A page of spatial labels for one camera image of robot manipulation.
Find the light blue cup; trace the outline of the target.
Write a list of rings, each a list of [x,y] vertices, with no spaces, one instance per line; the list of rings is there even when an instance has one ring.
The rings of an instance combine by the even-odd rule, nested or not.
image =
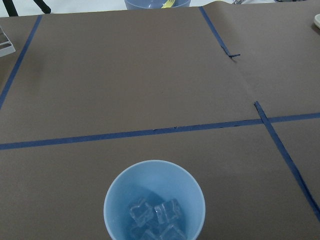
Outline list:
[[[200,235],[206,215],[203,192],[184,168],[164,160],[146,160],[121,172],[110,185],[104,200],[103,217],[113,240],[129,240],[133,222],[129,206],[145,198],[151,205],[176,199],[184,220],[182,230],[188,240]]]

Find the blue bowl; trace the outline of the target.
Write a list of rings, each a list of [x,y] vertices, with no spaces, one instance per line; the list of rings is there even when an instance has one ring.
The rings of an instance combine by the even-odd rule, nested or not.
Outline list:
[[[125,0],[124,3],[128,10],[138,9],[161,9],[166,0]],[[189,7],[190,0],[176,0],[171,8]]]

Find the yellow plastic fork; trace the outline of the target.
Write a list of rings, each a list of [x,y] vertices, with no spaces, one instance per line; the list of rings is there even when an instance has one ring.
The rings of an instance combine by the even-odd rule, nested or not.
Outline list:
[[[175,5],[175,0],[167,0],[162,6],[161,8],[162,9],[165,9],[165,8],[171,8]]]

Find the cream bear tray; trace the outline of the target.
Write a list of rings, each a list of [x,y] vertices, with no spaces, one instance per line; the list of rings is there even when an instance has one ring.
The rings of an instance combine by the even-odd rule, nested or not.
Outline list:
[[[314,16],[313,23],[318,29],[320,29],[320,14]]]

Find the black tripod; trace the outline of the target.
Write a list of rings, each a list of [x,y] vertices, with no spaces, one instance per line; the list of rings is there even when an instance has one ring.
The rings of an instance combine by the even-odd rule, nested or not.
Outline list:
[[[0,17],[50,14],[52,9],[44,0],[1,0]]]

